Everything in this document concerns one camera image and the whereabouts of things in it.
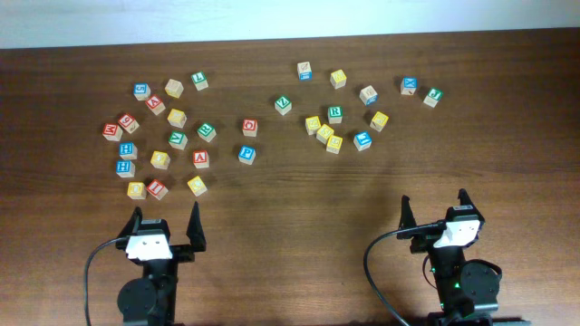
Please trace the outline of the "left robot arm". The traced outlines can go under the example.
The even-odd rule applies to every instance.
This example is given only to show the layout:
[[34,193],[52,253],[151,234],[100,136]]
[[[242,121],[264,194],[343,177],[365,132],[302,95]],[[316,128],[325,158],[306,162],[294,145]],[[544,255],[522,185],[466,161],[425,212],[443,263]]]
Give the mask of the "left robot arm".
[[187,244],[172,244],[166,220],[145,219],[138,206],[134,209],[115,245],[142,268],[142,276],[125,283],[117,297],[124,325],[175,323],[179,265],[194,262],[196,253],[207,250],[198,203],[192,207],[186,236]]

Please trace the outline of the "blue block letter P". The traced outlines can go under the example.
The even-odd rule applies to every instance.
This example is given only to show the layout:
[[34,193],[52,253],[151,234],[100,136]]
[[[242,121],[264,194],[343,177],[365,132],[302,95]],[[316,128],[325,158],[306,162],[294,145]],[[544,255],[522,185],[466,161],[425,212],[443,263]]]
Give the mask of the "blue block letter P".
[[238,159],[240,162],[252,165],[256,158],[256,150],[252,147],[243,145],[238,153]]

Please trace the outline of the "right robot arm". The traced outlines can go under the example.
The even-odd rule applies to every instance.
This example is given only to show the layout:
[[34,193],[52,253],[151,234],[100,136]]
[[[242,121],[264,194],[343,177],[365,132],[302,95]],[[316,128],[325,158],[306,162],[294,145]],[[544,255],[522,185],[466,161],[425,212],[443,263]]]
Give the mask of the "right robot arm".
[[418,225],[410,198],[401,198],[399,240],[410,239],[412,254],[427,255],[440,299],[440,312],[428,315],[429,325],[491,325],[498,310],[502,270],[490,262],[467,260],[464,250],[479,239],[485,218],[460,189],[459,204],[447,209],[443,219]]

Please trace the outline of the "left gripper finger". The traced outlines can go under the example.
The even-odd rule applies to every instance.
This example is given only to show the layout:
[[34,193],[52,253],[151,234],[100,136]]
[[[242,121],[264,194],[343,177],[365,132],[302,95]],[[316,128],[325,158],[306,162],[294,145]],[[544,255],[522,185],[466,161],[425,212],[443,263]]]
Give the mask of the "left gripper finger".
[[139,206],[136,206],[131,214],[129,221],[121,229],[118,237],[128,238],[130,236],[136,235],[140,228],[141,221],[142,221],[142,211]]
[[207,240],[200,221],[200,212],[198,202],[192,207],[186,236],[194,252],[205,252],[207,250]]

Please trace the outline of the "green block letter V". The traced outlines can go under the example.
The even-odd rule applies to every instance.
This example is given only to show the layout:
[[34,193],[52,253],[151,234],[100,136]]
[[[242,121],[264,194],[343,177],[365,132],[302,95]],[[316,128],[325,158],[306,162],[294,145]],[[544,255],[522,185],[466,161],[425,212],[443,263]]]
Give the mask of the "green block letter V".
[[184,150],[188,143],[188,137],[180,131],[172,131],[169,135],[169,144],[174,149]]

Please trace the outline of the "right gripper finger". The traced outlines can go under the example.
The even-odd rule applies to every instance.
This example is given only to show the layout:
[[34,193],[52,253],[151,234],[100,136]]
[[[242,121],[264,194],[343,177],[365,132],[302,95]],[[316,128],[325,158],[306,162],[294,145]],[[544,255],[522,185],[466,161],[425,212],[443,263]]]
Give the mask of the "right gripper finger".
[[399,222],[399,229],[406,230],[416,227],[416,220],[411,210],[410,198],[406,195],[401,197],[401,217]]
[[461,206],[474,206],[469,194],[465,188],[461,188],[458,192],[458,200]]

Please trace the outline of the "yellow block letter C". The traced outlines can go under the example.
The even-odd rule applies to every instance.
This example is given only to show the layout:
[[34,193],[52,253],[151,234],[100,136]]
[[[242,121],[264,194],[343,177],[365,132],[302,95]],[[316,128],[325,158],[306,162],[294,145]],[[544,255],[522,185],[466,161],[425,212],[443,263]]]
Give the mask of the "yellow block letter C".
[[191,192],[196,196],[199,197],[202,194],[208,191],[207,186],[203,182],[200,176],[195,176],[187,182],[187,185]]

